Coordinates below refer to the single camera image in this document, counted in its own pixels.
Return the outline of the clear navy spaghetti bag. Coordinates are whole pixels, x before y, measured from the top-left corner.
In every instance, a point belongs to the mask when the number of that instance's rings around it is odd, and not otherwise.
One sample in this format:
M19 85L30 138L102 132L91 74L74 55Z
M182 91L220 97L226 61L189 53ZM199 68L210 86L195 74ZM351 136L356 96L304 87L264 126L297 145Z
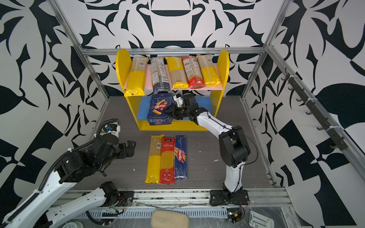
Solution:
M170 93L170 84L168 81L166 68L163 58L150 59L151 78L154 94Z

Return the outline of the yellow noodle bag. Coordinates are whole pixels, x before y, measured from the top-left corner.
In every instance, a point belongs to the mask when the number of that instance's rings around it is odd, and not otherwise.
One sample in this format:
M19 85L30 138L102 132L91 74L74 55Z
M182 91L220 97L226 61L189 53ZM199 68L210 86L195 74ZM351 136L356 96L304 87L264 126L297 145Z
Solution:
M187 89L189 87L181 58L166 57L173 89Z

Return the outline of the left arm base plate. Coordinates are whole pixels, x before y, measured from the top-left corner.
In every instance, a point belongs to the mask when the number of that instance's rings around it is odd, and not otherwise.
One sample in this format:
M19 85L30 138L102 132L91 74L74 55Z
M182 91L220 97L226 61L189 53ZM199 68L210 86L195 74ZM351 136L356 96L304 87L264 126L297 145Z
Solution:
M134 191L119 191L118 196L113 196L111 198L111 203L115 207L128 206L133 203L134 194Z

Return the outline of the blue Barilla spaghetti bag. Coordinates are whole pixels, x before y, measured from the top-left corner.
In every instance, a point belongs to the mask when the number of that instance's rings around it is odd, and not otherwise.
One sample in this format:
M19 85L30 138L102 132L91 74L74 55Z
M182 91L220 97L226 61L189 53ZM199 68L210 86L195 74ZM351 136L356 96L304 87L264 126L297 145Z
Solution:
M174 174L175 179L187 179L187 136L177 135L175 137L174 150Z

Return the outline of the blue Barilla pasta box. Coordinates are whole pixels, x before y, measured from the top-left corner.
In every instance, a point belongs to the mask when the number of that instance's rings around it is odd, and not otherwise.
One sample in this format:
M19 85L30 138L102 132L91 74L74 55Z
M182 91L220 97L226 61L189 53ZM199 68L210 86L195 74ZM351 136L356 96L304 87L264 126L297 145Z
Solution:
M170 108L173 95L170 93L153 94L150 99L150 106L147 113L149 125L168 125L172 123Z

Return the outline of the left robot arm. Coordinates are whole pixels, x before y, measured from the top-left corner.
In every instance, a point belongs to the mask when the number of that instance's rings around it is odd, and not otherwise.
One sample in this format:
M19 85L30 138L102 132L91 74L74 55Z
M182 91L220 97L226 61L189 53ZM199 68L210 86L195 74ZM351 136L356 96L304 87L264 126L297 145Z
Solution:
M119 143L117 136L105 134L68 150L52 164L34 193L5 216L1 227L9 228L21 222L35 225L63 193L95 172L105 174L113 160L134 156L135 147L135 141Z

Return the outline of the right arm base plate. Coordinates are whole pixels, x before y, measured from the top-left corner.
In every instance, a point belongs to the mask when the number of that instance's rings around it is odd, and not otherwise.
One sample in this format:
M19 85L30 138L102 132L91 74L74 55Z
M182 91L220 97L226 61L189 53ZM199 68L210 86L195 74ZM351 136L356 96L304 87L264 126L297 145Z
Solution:
M248 192L244 189L238 189L234 193L228 190L211 190L210 191L210 205L248 205L250 198Z

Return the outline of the yellow end spaghetti bag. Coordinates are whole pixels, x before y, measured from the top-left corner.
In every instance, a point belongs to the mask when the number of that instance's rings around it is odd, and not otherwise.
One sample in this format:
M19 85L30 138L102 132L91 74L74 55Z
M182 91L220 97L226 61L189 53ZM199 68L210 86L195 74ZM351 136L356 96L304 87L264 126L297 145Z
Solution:
M199 55L196 57L206 86L215 87L221 84L220 78L215 70L212 55Z

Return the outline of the red end spaghetti bag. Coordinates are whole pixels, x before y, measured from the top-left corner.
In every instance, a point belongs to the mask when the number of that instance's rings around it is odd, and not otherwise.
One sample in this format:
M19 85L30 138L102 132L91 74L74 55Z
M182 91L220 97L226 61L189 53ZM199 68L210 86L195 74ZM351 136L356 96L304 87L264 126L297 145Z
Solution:
M189 88L199 89L205 87L197 58L194 56L183 57L182 63L188 78Z

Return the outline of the yellow pasta bag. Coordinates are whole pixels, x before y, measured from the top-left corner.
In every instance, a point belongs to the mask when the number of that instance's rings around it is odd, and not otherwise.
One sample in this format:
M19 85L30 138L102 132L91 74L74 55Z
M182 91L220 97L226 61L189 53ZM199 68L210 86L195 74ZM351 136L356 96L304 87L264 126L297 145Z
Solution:
M164 135L151 136L145 183L160 182L162 139Z
M145 96L144 86L148 58L133 58L129 72L125 97Z

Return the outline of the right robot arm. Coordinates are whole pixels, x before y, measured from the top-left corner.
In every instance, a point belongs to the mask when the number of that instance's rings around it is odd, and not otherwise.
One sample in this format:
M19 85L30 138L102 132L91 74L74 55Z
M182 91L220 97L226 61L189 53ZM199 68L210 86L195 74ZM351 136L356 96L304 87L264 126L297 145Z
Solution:
M236 198L242 190L242 171L251 153L243 129L226 124L207 109L199 107L193 94L175 95L173 100L169 113L173 119L183 120L187 117L219 140L220 155L226 164L223 192L228 198Z

